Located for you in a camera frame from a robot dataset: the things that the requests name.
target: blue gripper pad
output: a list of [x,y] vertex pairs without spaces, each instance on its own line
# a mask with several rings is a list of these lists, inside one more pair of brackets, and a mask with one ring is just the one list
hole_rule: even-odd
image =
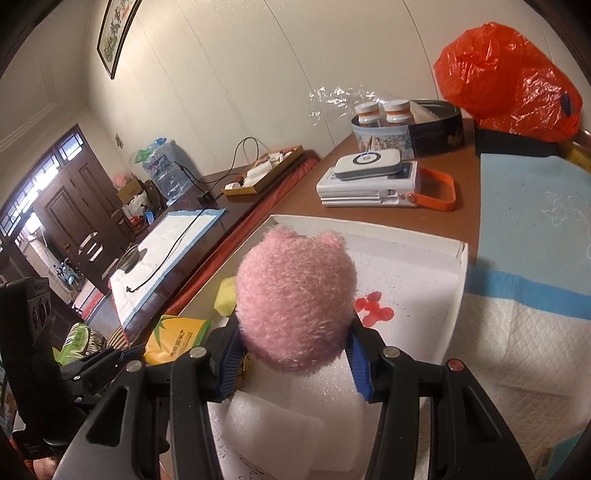
[[369,362],[352,328],[347,338],[345,352],[357,391],[363,395],[365,401],[371,401],[374,396],[374,388],[371,384]]

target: pink fluffy ball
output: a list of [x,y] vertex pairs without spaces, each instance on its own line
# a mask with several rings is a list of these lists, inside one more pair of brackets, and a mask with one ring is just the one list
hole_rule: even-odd
[[236,276],[236,314],[248,351],[276,370],[312,373],[343,350],[353,318],[355,265],[334,232],[267,232]]

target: picture frame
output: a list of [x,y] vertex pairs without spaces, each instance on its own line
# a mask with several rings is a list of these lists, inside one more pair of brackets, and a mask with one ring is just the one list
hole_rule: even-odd
[[109,0],[96,51],[111,80],[115,78],[123,42],[142,0]]

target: window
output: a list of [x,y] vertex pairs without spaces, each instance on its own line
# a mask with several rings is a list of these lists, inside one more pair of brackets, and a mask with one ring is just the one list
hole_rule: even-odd
[[27,223],[25,223],[25,230],[29,235],[34,234],[41,227],[41,221],[35,212],[31,214]]
[[27,213],[39,194],[51,183],[58,173],[59,162],[54,154],[41,162],[36,171],[30,175],[17,194],[16,200],[8,208],[6,215],[0,222],[0,229],[6,236],[10,236],[21,221],[23,214]]
[[82,151],[83,144],[84,142],[80,134],[74,133],[61,143],[61,147],[59,148],[60,155],[64,160],[70,161]]

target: black cable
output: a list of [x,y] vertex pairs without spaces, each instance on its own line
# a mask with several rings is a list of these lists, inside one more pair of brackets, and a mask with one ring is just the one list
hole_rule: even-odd
[[184,174],[187,176],[187,178],[188,178],[188,179],[191,181],[191,183],[192,183],[193,185],[195,185],[195,186],[196,186],[196,187],[197,187],[197,188],[198,188],[198,189],[201,191],[201,193],[203,193],[203,194],[205,195],[205,191],[204,191],[204,190],[203,190],[203,189],[202,189],[202,188],[201,188],[199,185],[197,185],[197,184],[196,184],[196,183],[193,181],[193,179],[195,179],[196,181],[198,181],[198,180],[195,178],[195,175],[193,175],[193,172],[191,172],[191,171],[190,171],[190,170],[189,170],[187,167],[185,167],[185,166],[181,165],[179,162],[175,161],[175,163],[178,165],[178,167],[181,169],[181,171],[182,171],[182,172],[183,172],[183,173],[184,173]]
[[220,183],[223,179],[225,179],[228,175],[230,175],[230,173],[232,172],[232,170],[234,169],[234,165],[236,164],[236,155],[238,155],[238,148],[240,148],[240,145],[246,143],[247,140],[254,140],[256,142],[256,159],[258,160],[258,156],[259,156],[259,141],[255,138],[255,137],[246,137],[243,138],[242,140],[240,140],[238,142],[238,145],[236,145],[236,149],[234,150],[234,158],[232,160],[232,165],[230,166],[230,168],[226,171],[226,173],[224,175],[222,175],[221,177],[219,177],[216,180],[208,180],[208,181],[204,181],[203,179],[198,180],[195,175],[193,175],[193,173],[189,170],[187,170],[190,175],[195,179],[195,181],[198,181],[201,184],[204,185],[210,185],[213,183],[213,187],[215,187],[215,185],[217,185],[218,183]]
[[[221,177],[219,177],[219,178],[218,178],[218,179],[216,179],[216,180],[210,180],[210,181],[203,181],[203,180],[198,180],[198,179],[195,177],[195,175],[193,175],[193,173],[192,173],[192,172],[191,172],[189,169],[187,169],[187,167],[184,167],[184,166],[182,166],[182,165],[181,165],[179,162],[176,162],[176,164],[177,164],[177,165],[178,165],[178,166],[181,168],[181,171],[183,171],[185,174],[189,173],[189,175],[190,175],[190,176],[189,176],[189,175],[187,175],[187,177],[189,178],[189,180],[191,180],[191,183],[192,183],[193,185],[195,185],[195,186],[196,186],[196,187],[197,187],[199,190],[201,190],[201,192],[202,192],[202,193],[205,195],[205,192],[203,191],[203,189],[202,189],[202,188],[201,188],[199,185],[197,185],[197,184],[196,184],[196,183],[193,181],[193,179],[192,179],[191,177],[193,177],[193,178],[194,178],[196,181],[198,181],[199,183],[202,183],[202,184],[204,184],[204,185],[209,185],[209,184],[212,184],[212,183],[213,183],[213,186],[212,186],[212,190],[213,190],[213,188],[214,188],[214,187],[215,187],[215,186],[216,186],[216,185],[217,185],[217,184],[218,184],[220,181],[222,181],[224,178],[226,178],[226,177],[227,177],[227,176],[230,174],[230,172],[231,172],[231,171],[234,169],[234,164],[236,163],[236,155],[238,155],[238,148],[240,148],[240,145],[244,144],[244,143],[245,143],[247,140],[254,140],[254,141],[256,142],[256,158],[258,159],[258,157],[259,157],[259,146],[258,146],[258,144],[259,144],[259,141],[258,141],[256,138],[254,138],[254,137],[246,137],[246,138],[243,138],[242,140],[240,140],[240,141],[238,142],[238,145],[236,145],[236,150],[234,150],[234,159],[232,160],[232,166],[231,166],[231,167],[228,169],[228,171],[227,171],[227,172],[226,172],[224,175],[222,175]],[[191,228],[192,224],[194,224],[194,223],[195,223],[195,220],[197,220],[197,219],[199,218],[199,216],[200,216],[200,215],[201,215],[201,214],[202,214],[202,213],[203,213],[203,212],[204,212],[204,211],[205,211],[207,208],[209,208],[209,207],[210,207],[210,206],[211,206],[213,203],[215,203],[215,202],[218,200],[218,198],[220,198],[222,195],[223,195],[223,193],[220,193],[220,194],[219,194],[217,197],[215,197],[215,198],[214,198],[214,199],[213,199],[211,202],[209,202],[209,203],[207,204],[207,206],[203,207],[203,210],[201,210],[201,212],[199,212],[199,213],[197,214],[197,216],[196,216],[196,217],[195,217],[193,220],[191,220],[191,223],[190,223],[190,224],[188,225],[188,227],[187,227],[187,228],[184,230],[184,232],[183,232],[183,233],[181,233],[181,234],[178,236],[178,238],[177,238],[177,239],[174,241],[174,243],[173,243],[173,246],[172,246],[172,247],[171,247],[171,249],[169,250],[169,252],[168,252],[168,254],[166,255],[166,257],[164,258],[164,260],[162,260],[162,261],[160,262],[160,265],[158,265],[158,266],[156,267],[156,269],[155,269],[155,270],[152,272],[152,274],[151,274],[151,275],[150,275],[148,278],[146,278],[146,280],[145,280],[145,281],[144,281],[142,284],[138,285],[138,286],[137,286],[137,287],[135,287],[133,290],[132,290],[131,288],[129,288],[129,287],[125,287],[125,291],[126,291],[127,293],[135,293],[135,292],[137,292],[137,291],[138,291],[138,290],[139,290],[141,287],[143,287],[144,285],[146,285],[146,283],[148,283],[150,280],[152,280],[152,278],[154,277],[154,275],[156,275],[156,272],[157,272],[158,270],[160,270],[160,268],[162,267],[162,265],[164,265],[164,263],[165,263],[165,262],[168,260],[168,258],[170,257],[170,255],[173,253],[174,249],[175,249],[175,248],[177,248],[177,244],[178,244],[178,243],[181,241],[181,239],[184,237],[184,234],[185,234],[185,233],[187,233],[187,232],[189,231],[189,229]]]
[[191,223],[190,223],[189,225],[187,225],[187,228],[184,230],[184,232],[183,232],[183,233],[181,233],[181,234],[178,236],[178,238],[177,238],[177,239],[174,241],[174,243],[173,243],[173,246],[170,248],[170,250],[169,250],[169,251],[168,251],[168,253],[166,254],[166,257],[164,257],[164,260],[162,260],[162,261],[160,262],[160,265],[158,265],[158,266],[156,267],[156,269],[155,269],[155,270],[152,272],[152,274],[151,274],[151,275],[150,275],[148,278],[146,278],[146,280],[145,280],[143,283],[141,283],[140,285],[138,285],[138,286],[137,286],[137,287],[135,287],[134,289],[131,289],[131,288],[129,288],[129,287],[125,287],[125,291],[126,291],[127,293],[135,293],[135,292],[137,292],[137,291],[138,291],[138,290],[139,290],[141,287],[143,287],[144,285],[146,285],[146,283],[148,283],[150,280],[152,280],[152,278],[154,278],[154,275],[156,275],[156,272],[157,272],[158,270],[160,270],[160,268],[162,267],[162,265],[164,265],[164,263],[165,263],[165,262],[166,262],[166,261],[169,259],[170,255],[173,253],[174,249],[175,249],[175,248],[177,248],[177,246],[178,246],[178,243],[179,243],[179,242],[180,242],[180,241],[183,239],[183,237],[184,237],[185,233],[187,233],[187,232],[189,231],[189,229],[191,228],[191,226],[192,226],[192,225],[195,223],[195,221],[196,221],[196,220],[197,220],[197,219],[198,219],[198,218],[201,216],[201,214],[202,214],[202,213],[203,213],[203,212],[204,212],[204,211],[205,211],[205,210],[206,210],[208,207],[210,207],[210,206],[211,206],[213,203],[215,203],[215,202],[218,200],[218,198],[220,198],[221,196],[223,196],[223,193],[220,193],[220,194],[219,194],[217,197],[215,197],[215,198],[213,199],[213,201],[212,201],[212,202],[209,202],[209,204],[208,204],[206,207],[204,207],[204,208],[203,208],[203,210],[201,210],[201,212],[199,212],[199,213],[197,214],[197,216],[196,216],[196,217],[195,217],[193,220],[191,220]]

